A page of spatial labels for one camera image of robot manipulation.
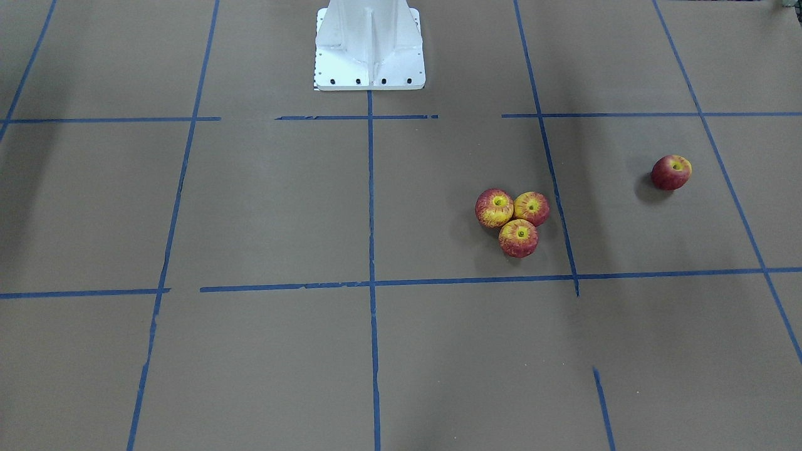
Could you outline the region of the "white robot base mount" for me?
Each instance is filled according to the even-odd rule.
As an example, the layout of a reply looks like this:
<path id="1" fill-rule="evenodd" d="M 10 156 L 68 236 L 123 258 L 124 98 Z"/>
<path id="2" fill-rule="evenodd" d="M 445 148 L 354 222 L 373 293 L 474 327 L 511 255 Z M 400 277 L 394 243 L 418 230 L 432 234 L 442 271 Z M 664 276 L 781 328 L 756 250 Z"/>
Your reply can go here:
<path id="1" fill-rule="evenodd" d="M 407 1 L 330 1 L 317 11 L 315 45 L 318 91 L 426 85 L 420 14 Z"/>

